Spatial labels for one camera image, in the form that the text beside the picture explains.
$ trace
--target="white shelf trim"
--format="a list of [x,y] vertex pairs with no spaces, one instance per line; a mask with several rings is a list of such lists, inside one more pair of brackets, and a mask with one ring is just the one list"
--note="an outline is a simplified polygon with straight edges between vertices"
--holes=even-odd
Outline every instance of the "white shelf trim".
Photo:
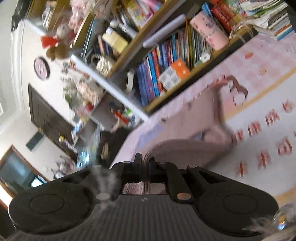
[[123,91],[115,86],[114,84],[107,81],[103,76],[101,76],[98,72],[93,70],[91,67],[87,66],[80,57],[72,54],[71,60],[76,64],[77,68],[81,71],[89,74],[100,86],[102,86],[108,93],[110,93],[114,98],[120,101],[122,104],[127,106],[129,109],[133,111],[135,115],[140,117],[142,120],[147,121],[149,116],[145,113],[145,111],[136,104],[134,101],[130,100]]

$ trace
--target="wooden window frame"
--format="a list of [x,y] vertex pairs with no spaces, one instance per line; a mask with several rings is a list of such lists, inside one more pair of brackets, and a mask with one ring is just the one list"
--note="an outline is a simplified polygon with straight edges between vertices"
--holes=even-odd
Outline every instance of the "wooden window frame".
[[[40,172],[38,172],[20,153],[19,151],[14,147],[14,145],[11,145],[9,147],[9,149],[6,151],[6,153],[4,154],[4,156],[1,158],[0,160],[0,169],[2,168],[2,166],[4,165],[4,163],[7,161],[7,156],[10,154],[10,152],[13,151],[21,160],[22,162],[27,165],[32,172],[34,172],[36,175],[39,175],[40,177],[42,177],[45,181],[49,182],[49,180],[47,178],[45,178]],[[4,185],[4,183],[2,183],[0,181],[0,186],[12,197],[14,198],[15,195]]]

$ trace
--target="pink clock face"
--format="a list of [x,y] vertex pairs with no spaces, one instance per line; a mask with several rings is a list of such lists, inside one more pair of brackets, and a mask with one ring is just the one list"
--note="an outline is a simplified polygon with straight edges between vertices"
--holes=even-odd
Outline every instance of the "pink clock face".
[[34,69],[40,79],[49,77],[49,67],[45,59],[40,57],[36,58],[34,61]]

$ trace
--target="brown plush toy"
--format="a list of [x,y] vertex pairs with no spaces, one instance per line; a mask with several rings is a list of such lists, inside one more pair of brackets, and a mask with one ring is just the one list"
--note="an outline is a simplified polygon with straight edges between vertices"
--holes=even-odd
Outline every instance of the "brown plush toy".
[[59,43],[56,47],[50,47],[46,51],[46,56],[50,58],[51,61],[57,59],[65,59],[69,57],[69,47],[63,43]]

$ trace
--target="paper stack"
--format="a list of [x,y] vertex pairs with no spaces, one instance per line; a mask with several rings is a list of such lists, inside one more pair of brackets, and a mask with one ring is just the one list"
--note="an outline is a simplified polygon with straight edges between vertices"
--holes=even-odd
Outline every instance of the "paper stack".
[[280,40],[293,30],[284,0],[242,0],[241,6],[248,16],[246,23],[260,34]]

